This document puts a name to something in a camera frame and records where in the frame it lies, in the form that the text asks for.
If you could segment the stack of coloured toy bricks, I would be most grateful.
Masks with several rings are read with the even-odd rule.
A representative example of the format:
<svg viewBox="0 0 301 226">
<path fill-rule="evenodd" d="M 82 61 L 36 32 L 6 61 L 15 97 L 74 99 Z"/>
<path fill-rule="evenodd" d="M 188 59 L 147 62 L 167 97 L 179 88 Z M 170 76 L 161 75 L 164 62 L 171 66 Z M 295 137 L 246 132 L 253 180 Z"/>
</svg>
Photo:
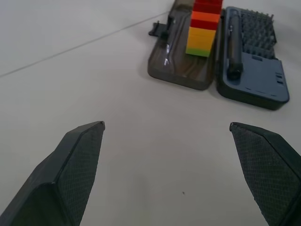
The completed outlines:
<svg viewBox="0 0 301 226">
<path fill-rule="evenodd" d="M 194 0 L 186 54 L 209 57 L 218 28 L 223 0 Z"/>
</svg>

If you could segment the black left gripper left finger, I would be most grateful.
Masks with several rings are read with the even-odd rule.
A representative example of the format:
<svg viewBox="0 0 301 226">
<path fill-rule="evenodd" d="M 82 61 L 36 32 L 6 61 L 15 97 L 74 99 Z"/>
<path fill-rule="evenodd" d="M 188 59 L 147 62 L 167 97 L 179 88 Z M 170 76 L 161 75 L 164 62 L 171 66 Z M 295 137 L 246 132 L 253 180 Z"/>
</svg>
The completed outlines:
<svg viewBox="0 0 301 226">
<path fill-rule="evenodd" d="M 67 132 L 0 215 L 0 226 L 80 226 L 104 131 L 96 121 Z"/>
</svg>

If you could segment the grey screwdriver bit tray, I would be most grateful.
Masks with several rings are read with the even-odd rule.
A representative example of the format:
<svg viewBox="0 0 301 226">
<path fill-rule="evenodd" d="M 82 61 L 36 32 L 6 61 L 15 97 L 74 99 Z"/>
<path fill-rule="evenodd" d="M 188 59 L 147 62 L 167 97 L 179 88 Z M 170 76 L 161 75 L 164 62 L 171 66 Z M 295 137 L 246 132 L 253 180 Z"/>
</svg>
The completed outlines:
<svg viewBox="0 0 301 226">
<path fill-rule="evenodd" d="M 195 90 L 213 81 L 223 97 L 277 110 L 290 97 L 282 62 L 276 58 L 273 16 L 258 11 L 222 6 L 209 57 L 186 54 L 194 0 L 175 0 L 167 22 L 153 24 L 150 36 L 157 42 L 148 60 L 148 74 L 156 79 Z M 243 72 L 237 80 L 228 74 L 229 20 L 240 16 Z"/>
</svg>

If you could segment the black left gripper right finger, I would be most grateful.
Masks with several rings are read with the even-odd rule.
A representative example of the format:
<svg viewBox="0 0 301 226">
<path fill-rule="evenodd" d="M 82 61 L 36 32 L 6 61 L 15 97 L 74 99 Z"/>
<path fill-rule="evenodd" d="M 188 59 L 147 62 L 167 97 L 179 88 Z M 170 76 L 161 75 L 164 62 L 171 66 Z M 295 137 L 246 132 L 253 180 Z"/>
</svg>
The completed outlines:
<svg viewBox="0 0 301 226">
<path fill-rule="evenodd" d="M 230 124 L 245 181 L 269 226 L 301 226 L 301 156 L 275 132 Z"/>
</svg>

